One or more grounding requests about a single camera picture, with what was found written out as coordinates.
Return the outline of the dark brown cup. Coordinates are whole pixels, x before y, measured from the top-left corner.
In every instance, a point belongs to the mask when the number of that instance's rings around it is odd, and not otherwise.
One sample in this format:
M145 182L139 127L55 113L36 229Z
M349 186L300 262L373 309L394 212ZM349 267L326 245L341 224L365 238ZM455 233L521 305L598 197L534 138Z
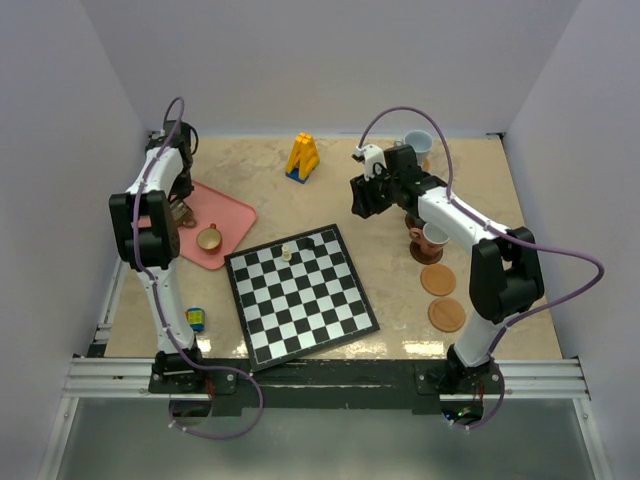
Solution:
M177 227L192 229L197 226L193 210L182 199L174 199L170 209Z

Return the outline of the light blue cup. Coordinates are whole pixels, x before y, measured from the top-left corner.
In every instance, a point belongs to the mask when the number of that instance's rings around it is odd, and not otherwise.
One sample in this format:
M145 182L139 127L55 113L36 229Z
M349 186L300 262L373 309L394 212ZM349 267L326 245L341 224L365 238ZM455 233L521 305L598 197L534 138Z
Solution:
M422 164L428 157L432 147L433 138L424 130L412 130L406 133L402 138L394 141L395 146L408 145L413 148L417 162Z

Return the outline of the orange cup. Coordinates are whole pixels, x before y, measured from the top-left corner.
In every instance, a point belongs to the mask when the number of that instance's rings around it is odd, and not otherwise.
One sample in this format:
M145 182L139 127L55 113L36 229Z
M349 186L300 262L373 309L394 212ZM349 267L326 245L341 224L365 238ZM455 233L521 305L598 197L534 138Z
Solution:
M198 248L209 255L216 255L221 250L222 243L222 234L215 223L201 230L196 236Z

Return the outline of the pink patterned cup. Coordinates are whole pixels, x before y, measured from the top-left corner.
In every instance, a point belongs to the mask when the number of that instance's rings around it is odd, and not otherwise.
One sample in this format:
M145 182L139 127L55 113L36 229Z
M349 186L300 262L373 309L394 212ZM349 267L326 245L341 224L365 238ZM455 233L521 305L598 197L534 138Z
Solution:
M425 255L436 255L449 242L450 237L433 223L426 223L421 229L409 230L411 246Z

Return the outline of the light wooden coaster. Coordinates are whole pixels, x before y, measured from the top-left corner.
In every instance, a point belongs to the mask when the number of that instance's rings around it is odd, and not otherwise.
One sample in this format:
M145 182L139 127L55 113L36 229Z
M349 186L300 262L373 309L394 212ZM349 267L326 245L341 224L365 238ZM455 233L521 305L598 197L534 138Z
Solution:
M452 333L464 326L466 313L455 299L437 298L428 307L428 318L439 331Z
M447 266L441 264L427 265L420 274L422 287L435 296L447 296L456 288L456 276Z

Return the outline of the black white chessboard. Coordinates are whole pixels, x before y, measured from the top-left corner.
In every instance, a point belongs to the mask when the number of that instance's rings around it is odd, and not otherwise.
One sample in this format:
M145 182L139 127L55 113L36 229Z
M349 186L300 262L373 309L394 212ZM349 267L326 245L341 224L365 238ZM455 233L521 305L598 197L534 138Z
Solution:
M303 247L312 238L315 249ZM285 262L287 245L292 260ZM251 369L262 371L380 329L335 224L225 257Z

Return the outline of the dark wooden coaster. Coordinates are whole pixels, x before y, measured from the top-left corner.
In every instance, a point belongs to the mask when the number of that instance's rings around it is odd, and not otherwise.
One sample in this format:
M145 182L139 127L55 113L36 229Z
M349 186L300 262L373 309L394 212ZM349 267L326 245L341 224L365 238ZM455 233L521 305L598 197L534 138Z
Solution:
M422 228L423 227L423 221L409 213L407 213L405 215L405 225L411 229L411 228Z
M414 260L423 264L423 265L431 265L438 263L443 256L443 249L437 248L433 253L424 253L420 246L412 242L409 246L409 252Z

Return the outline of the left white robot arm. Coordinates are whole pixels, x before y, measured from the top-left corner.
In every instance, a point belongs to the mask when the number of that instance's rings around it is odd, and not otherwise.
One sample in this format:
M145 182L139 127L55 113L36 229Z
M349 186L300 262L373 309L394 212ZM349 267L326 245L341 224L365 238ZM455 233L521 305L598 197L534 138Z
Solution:
M194 190L191 167L199 138L186 122L165 120L163 127L164 133L150 136L134 183L110 196L109 211L118 254L143 284L157 331L149 391L193 393L205 385L207 368L179 292L180 237L170 202Z

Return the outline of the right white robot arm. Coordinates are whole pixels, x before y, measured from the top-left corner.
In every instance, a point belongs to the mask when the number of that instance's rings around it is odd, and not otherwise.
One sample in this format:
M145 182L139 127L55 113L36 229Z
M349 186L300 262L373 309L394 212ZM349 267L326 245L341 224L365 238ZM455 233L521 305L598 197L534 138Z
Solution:
M368 144L355 147L352 158L364 173L351 179L351 211L366 219L396 205L443 231L470 255L470 320L449 347L441 392L469 392L490 369L491 345L506 321L525 313L544 296L534 236L525 227L509 229L447 195L448 184L418 166L412 147L386 150Z

